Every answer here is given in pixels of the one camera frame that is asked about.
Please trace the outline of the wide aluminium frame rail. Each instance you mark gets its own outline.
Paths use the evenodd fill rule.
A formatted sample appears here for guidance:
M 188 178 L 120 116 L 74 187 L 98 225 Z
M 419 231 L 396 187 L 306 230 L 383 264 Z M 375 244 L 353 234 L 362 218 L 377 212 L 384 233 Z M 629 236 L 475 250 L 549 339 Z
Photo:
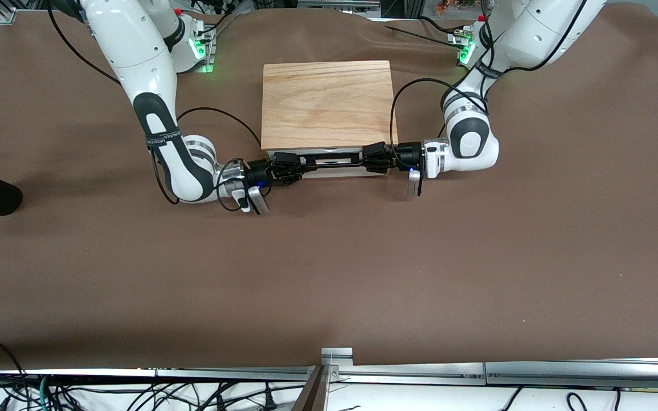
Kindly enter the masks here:
M 486 382 L 491 385 L 658 389 L 658 357 L 486 362 L 484 367 Z

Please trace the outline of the long aluminium frame rail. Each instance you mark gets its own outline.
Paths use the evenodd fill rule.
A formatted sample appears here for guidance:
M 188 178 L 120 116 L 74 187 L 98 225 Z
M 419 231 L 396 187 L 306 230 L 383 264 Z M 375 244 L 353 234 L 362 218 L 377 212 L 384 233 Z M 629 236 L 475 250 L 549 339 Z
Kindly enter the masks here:
M 29 379 L 51 376 L 56 380 L 85 381 L 105 384 L 107 381 L 155 382 L 157 380 L 270 380 L 306 381 L 316 366 L 238 367 L 238 368 L 70 368 L 30 369 L 24 372 Z

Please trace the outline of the black metal drawer handle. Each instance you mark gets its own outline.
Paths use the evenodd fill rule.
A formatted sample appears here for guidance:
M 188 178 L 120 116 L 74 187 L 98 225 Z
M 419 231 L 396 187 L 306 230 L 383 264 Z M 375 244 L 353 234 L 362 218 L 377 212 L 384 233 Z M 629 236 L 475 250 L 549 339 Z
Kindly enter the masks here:
M 364 167 L 362 154 L 359 152 L 324 152 L 300 155 L 305 162 L 305 169 L 318 171 L 344 167 Z

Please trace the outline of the orange background clutter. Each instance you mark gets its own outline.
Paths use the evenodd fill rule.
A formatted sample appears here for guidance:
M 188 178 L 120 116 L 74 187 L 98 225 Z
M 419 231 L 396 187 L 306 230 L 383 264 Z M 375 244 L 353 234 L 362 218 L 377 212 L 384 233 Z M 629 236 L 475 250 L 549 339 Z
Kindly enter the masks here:
M 482 0 L 434 0 L 432 10 L 440 17 L 475 19 L 482 11 Z

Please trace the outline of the diagonal aluminium strut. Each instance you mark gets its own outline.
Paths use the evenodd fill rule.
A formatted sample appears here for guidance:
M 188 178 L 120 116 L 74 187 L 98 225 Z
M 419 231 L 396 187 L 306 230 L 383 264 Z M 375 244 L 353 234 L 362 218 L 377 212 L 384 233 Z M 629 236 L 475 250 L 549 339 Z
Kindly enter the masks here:
M 315 366 L 291 411 L 326 411 L 327 396 L 332 382 L 339 378 L 339 367 Z

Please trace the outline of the aluminium centre bracket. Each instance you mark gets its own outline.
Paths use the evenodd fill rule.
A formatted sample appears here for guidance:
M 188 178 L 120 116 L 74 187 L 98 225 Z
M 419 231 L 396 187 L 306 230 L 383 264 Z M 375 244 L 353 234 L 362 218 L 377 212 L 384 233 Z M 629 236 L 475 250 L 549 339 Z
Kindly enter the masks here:
M 352 348 L 322 348 L 321 362 L 324 366 L 352 367 L 354 366 Z

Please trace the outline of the medium aluminium frame rail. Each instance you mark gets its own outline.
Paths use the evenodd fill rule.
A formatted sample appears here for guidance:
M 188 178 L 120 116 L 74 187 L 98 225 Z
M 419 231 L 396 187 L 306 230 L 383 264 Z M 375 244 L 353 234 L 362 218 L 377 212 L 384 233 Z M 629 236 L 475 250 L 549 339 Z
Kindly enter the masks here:
M 487 383 L 483 362 L 459 364 L 408 364 L 384 366 L 337 366 L 337 381 L 350 384 L 460 385 Z

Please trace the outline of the brown table cloth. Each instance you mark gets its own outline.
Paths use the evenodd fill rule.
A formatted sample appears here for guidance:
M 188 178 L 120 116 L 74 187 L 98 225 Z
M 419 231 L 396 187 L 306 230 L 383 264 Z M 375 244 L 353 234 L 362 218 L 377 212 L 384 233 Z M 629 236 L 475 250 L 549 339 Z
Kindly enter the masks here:
M 0 27 L 0 343 L 26 369 L 658 357 L 658 16 L 606 5 L 488 94 L 496 166 L 170 205 L 122 89 Z

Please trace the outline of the aluminium back frame rail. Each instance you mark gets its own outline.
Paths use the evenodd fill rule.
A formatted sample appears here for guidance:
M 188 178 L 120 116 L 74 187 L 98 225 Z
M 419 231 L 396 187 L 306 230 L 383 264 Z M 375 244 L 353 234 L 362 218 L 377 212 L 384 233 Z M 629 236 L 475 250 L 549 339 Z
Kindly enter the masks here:
M 381 18 L 380 0 L 296 0 L 297 8 L 331 9 L 366 18 Z

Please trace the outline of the wooden drawer cabinet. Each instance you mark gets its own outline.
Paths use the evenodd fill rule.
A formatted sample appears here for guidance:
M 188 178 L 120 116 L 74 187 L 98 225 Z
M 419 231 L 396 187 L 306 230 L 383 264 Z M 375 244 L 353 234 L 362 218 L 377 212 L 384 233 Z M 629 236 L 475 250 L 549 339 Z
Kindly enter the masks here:
M 388 61 L 267 63 L 261 148 L 267 156 L 269 150 L 389 143 L 392 101 Z

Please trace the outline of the white-fronted wooden drawer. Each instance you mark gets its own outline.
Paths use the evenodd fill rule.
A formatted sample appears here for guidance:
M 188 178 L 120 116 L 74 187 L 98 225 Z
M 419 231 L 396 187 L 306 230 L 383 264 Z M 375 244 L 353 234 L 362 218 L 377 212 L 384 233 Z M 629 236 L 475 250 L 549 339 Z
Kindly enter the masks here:
M 267 156 L 278 166 L 359 167 L 373 160 L 386 161 L 389 154 L 385 148 L 350 147 L 269 150 Z

